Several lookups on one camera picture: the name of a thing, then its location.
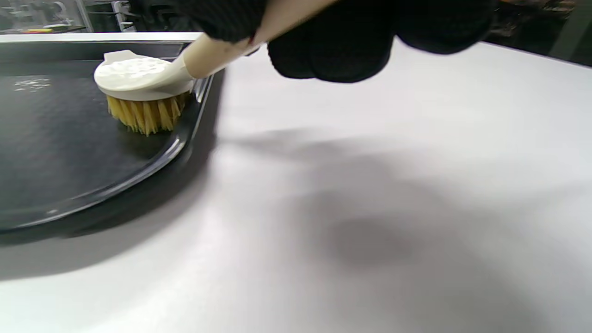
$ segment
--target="wooden handle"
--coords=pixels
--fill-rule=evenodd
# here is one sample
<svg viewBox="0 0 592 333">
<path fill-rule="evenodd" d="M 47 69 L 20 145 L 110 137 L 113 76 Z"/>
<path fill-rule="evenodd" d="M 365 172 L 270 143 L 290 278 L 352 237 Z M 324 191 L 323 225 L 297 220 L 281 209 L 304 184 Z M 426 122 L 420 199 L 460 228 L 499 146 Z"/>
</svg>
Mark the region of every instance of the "wooden handle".
<svg viewBox="0 0 592 333">
<path fill-rule="evenodd" d="M 203 34 L 182 54 L 187 71 L 194 78 L 205 78 L 261 44 L 290 31 L 338 0 L 269 0 L 261 27 L 253 40 L 238 43 L 214 40 Z"/>
</svg>

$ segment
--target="gloved hand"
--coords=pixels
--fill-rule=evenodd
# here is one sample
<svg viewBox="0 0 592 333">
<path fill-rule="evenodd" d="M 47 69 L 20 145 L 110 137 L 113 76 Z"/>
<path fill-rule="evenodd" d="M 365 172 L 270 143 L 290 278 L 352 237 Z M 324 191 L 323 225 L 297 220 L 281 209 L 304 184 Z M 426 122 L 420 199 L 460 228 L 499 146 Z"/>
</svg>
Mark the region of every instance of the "gloved hand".
<svg viewBox="0 0 592 333">
<path fill-rule="evenodd" d="M 267 0 L 174 0 L 210 37 L 239 41 L 259 27 Z M 271 41 L 275 69 L 287 78 L 358 82 L 380 72 L 393 38 L 438 54 L 484 38 L 497 0 L 340 0 Z"/>
</svg>

